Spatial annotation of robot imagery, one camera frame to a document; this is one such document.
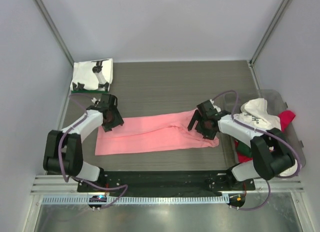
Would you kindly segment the clear plastic bin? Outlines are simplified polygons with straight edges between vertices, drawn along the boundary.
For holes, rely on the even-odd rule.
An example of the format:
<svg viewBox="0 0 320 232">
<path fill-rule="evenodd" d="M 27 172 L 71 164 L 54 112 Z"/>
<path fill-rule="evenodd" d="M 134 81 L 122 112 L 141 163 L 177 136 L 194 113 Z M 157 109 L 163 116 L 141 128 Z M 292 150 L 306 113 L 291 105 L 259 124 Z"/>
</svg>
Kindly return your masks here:
<svg viewBox="0 0 320 232">
<path fill-rule="evenodd" d="M 263 89 L 257 91 L 239 91 L 238 95 L 236 95 L 235 93 L 227 93 L 222 97 L 222 108 L 229 112 L 234 110 L 234 114 L 240 114 L 241 106 L 243 104 L 250 100 L 258 98 L 267 100 L 267 112 L 269 115 L 278 116 L 281 112 L 289 110 L 281 95 L 277 91 L 271 89 Z M 302 142 L 298 140 L 298 137 L 294 130 L 293 121 L 283 133 L 287 143 L 290 144 L 290 146 L 297 153 L 297 157 L 300 161 L 300 168 L 303 168 L 306 165 L 306 159 L 302 150 Z"/>
</svg>

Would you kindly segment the right aluminium frame post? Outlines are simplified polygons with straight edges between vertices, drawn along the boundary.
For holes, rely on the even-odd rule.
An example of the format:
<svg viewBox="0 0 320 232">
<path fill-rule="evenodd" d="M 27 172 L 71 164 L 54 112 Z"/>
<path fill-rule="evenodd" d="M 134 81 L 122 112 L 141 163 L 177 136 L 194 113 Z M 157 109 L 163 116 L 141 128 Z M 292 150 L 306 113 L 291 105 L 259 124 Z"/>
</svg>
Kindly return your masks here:
<svg viewBox="0 0 320 232">
<path fill-rule="evenodd" d="M 271 22 L 269 23 L 264 35 L 262 36 L 262 39 L 260 40 L 252 58 L 248 61 L 248 64 L 250 67 L 253 67 L 255 62 L 257 61 L 258 57 L 260 56 L 261 52 L 263 51 L 264 47 L 266 46 L 268 40 L 272 36 L 274 30 L 280 23 L 282 17 L 284 16 L 287 8 L 289 7 L 292 0 L 281 0 L 274 16 L 271 19 Z"/>
</svg>

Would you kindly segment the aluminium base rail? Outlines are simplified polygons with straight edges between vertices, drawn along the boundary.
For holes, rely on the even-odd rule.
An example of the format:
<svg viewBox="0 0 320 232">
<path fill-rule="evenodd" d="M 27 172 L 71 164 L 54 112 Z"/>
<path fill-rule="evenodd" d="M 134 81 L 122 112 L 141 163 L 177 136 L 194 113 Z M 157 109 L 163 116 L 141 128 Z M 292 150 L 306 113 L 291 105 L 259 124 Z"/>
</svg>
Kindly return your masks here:
<svg viewBox="0 0 320 232">
<path fill-rule="evenodd" d="M 77 193 L 78 183 L 72 179 L 65 182 L 61 175 L 37 175 L 31 195 L 68 195 Z"/>
</svg>

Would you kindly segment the white crumpled t shirt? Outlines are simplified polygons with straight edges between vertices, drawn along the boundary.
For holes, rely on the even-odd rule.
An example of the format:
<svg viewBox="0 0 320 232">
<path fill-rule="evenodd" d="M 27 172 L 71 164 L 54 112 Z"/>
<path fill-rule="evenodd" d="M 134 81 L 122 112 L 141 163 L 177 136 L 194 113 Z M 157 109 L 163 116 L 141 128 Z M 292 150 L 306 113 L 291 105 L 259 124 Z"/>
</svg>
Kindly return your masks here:
<svg viewBox="0 0 320 232">
<path fill-rule="evenodd" d="M 268 102 L 264 98 L 249 100 L 240 107 L 241 113 L 234 114 L 234 118 L 251 127 L 270 130 L 277 128 L 281 130 L 280 120 L 277 115 L 270 115 L 267 112 Z M 294 175 L 297 171 L 298 162 L 295 159 L 295 165 L 280 173 L 281 177 Z"/>
</svg>

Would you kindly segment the left aluminium frame post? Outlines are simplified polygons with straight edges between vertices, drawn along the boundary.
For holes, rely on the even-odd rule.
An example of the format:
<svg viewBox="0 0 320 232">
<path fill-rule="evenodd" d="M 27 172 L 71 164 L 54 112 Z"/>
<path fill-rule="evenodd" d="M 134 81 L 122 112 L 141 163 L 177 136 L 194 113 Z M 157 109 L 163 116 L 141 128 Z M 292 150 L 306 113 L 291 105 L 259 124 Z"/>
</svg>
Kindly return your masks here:
<svg viewBox="0 0 320 232">
<path fill-rule="evenodd" d="M 73 67 L 74 65 L 74 59 L 65 43 L 63 40 L 58 28 L 56 27 L 49 11 L 47 10 L 43 0 L 33 0 L 36 7 L 38 8 L 41 16 L 43 17 L 45 23 L 47 24 L 48 28 L 52 32 L 53 37 L 55 38 L 58 46 L 62 50 L 63 54 L 65 55 L 66 59 L 68 60 L 69 64 Z"/>
</svg>

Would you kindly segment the magenta crumpled t shirt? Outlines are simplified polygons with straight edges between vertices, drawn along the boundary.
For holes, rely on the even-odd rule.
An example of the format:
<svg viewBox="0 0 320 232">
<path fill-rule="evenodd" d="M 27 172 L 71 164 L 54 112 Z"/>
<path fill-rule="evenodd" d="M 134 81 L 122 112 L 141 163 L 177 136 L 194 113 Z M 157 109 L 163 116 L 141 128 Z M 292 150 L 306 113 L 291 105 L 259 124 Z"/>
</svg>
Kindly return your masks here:
<svg viewBox="0 0 320 232">
<path fill-rule="evenodd" d="M 287 127 L 295 119 L 296 115 L 291 110 L 285 110 L 281 112 L 277 117 L 279 118 L 281 131 L 284 133 Z M 252 160 L 252 157 L 247 157 L 245 155 L 238 153 L 237 151 L 236 153 L 240 163 L 245 163 Z"/>
</svg>

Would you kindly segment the folded green t shirt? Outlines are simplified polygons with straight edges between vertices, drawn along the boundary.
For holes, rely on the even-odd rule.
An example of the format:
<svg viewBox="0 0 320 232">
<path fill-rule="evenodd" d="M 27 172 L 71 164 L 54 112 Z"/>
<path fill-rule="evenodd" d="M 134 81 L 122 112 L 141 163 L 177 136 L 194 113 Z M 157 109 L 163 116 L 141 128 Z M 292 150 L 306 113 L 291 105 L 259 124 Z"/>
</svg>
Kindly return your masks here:
<svg viewBox="0 0 320 232">
<path fill-rule="evenodd" d="M 108 94 L 108 91 L 104 91 L 104 90 L 86 90 L 86 89 L 82 89 L 82 90 L 71 90 L 70 92 L 71 94 Z"/>
</svg>

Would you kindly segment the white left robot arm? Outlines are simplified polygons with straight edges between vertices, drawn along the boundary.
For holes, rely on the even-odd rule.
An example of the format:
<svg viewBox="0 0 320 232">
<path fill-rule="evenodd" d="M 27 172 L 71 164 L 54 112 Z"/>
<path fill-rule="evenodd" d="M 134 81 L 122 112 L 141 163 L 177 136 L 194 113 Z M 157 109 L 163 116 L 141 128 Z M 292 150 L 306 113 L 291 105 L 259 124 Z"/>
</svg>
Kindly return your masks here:
<svg viewBox="0 0 320 232">
<path fill-rule="evenodd" d="M 102 191 L 107 184 L 104 170 L 85 162 L 82 143 L 99 127 L 108 133 L 123 124 L 118 110 L 118 98 L 112 94 L 102 94 L 74 123 L 48 133 L 43 158 L 44 170 L 62 175 L 66 180 L 72 177 L 89 181 L 93 190 Z"/>
</svg>

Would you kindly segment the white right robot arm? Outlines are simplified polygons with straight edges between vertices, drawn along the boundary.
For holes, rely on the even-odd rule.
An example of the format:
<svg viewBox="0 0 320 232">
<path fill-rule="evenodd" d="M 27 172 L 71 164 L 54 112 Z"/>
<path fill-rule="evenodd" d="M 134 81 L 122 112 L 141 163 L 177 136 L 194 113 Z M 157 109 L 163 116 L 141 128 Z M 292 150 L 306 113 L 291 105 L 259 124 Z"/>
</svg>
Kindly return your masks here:
<svg viewBox="0 0 320 232">
<path fill-rule="evenodd" d="M 252 159 L 230 167 L 226 172 L 225 183 L 231 190 L 238 189 L 246 180 L 262 178 L 269 181 L 274 177 L 282 178 L 282 173 L 290 168 L 295 169 L 294 176 L 301 170 L 296 151 L 280 129 L 265 129 L 242 122 L 233 112 L 217 110 L 211 100 L 196 106 L 187 129 L 195 130 L 208 140 L 213 140 L 217 133 L 229 135 L 250 148 Z"/>
</svg>

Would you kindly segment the dark green crumpled t shirt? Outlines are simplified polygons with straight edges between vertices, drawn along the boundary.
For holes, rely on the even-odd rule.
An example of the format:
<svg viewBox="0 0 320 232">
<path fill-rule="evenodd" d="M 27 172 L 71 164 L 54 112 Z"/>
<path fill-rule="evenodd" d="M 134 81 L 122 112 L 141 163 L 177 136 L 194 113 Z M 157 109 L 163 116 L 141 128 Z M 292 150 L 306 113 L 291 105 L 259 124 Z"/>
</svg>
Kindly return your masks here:
<svg viewBox="0 0 320 232">
<path fill-rule="evenodd" d="M 248 145 L 238 140 L 235 140 L 234 143 L 235 143 L 235 149 L 238 153 L 240 153 L 243 156 L 247 156 L 250 158 L 252 157 L 252 151 Z"/>
</svg>

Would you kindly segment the folded white printed t shirt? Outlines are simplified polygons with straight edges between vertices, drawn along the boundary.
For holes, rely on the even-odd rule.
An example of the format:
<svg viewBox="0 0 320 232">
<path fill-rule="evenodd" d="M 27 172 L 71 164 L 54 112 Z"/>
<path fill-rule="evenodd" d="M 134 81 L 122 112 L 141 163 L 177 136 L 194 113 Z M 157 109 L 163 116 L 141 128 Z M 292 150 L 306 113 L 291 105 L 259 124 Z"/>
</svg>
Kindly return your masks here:
<svg viewBox="0 0 320 232">
<path fill-rule="evenodd" d="M 109 92 L 113 82 L 113 59 L 75 62 L 70 83 L 72 92 Z"/>
</svg>

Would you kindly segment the pink t shirt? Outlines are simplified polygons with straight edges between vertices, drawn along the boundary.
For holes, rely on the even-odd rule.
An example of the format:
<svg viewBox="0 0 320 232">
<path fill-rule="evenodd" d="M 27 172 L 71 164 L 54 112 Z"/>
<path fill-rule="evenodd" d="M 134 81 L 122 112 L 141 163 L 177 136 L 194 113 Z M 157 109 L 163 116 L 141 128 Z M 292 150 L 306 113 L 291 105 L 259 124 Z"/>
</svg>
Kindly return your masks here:
<svg viewBox="0 0 320 232">
<path fill-rule="evenodd" d="M 193 148 L 215 148 L 219 139 L 205 139 L 188 130 L 194 110 L 154 116 L 124 118 L 124 124 L 112 131 L 98 129 L 95 155 L 121 155 L 173 151 Z"/>
</svg>

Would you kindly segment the aluminium frame post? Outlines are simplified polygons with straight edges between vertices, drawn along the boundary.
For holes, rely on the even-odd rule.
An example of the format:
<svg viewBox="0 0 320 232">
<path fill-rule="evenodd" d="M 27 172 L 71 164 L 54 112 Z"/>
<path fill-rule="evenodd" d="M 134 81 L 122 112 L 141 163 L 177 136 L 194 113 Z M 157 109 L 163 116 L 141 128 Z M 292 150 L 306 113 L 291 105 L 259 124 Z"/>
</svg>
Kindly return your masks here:
<svg viewBox="0 0 320 232">
<path fill-rule="evenodd" d="M 269 23 L 264 35 L 262 36 L 262 39 L 260 40 L 252 58 L 248 61 L 248 64 L 250 67 L 253 67 L 255 62 L 257 61 L 258 57 L 260 56 L 261 52 L 263 51 L 264 47 L 266 46 L 268 40 L 272 36 L 274 30 L 280 23 L 282 17 L 284 16 L 287 8 L 289 7 L 292 0 L 281 0 L 274 16 L 271 19 L 271 22 Z"/>
<path fill-rule="evenodd" d="M 58 46 L 62 50 L 63 54 L 65 55 L 66 59 L 68 60 L 69 64 L 73 67 L 74 65 L 74 59 L 65 43 L 63 40 L 58 28 L 56 27 L 49 11 L 47 10 L 43 0 L 33 0 L 36 7 L 38 8 L 41 16 L 43 17 L 45 23 L 47 24 L 48 28 L 52 32 L 53 37 L 55 38 Z"/>
</svg>

